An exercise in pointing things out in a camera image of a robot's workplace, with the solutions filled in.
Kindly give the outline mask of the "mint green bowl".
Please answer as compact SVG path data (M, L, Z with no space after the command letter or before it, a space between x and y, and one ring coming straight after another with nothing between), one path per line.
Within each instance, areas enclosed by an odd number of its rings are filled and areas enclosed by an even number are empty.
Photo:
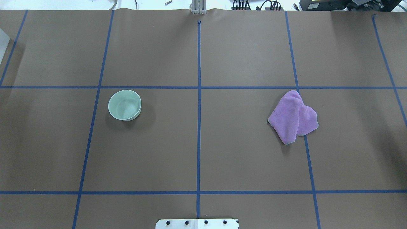
M134 120L141 113L141 97L133 90L120 90L108 101L108 111L115 119Z

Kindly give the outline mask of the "purple microfiber cloth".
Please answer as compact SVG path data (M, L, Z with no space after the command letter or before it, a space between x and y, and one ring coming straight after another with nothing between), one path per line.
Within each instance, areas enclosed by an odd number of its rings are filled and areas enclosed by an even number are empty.
M268 123L284 145L295 142L297 136L305 136L319 127L316 111L304 104L296 90L290 90L281 97Z

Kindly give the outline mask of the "clear plastic bin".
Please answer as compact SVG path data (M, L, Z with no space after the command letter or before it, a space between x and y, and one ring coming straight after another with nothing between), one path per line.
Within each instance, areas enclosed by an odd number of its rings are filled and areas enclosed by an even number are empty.
M9 41L10 41L9 35L7 35L6 32L4 32L2 29L0 29L0 63L4 58Z

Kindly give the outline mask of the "aluminium frame post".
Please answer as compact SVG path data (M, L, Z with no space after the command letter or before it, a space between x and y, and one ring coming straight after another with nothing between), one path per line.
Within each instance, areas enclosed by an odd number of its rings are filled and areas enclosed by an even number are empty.
M206 0L192 0L190 10L193 15L206 14L207 13L207 1Z

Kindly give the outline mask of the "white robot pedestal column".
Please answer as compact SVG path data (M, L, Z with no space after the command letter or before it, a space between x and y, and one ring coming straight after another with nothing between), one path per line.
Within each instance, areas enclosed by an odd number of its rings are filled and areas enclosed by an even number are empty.
M156 229L239 229L238 219L161 219Z

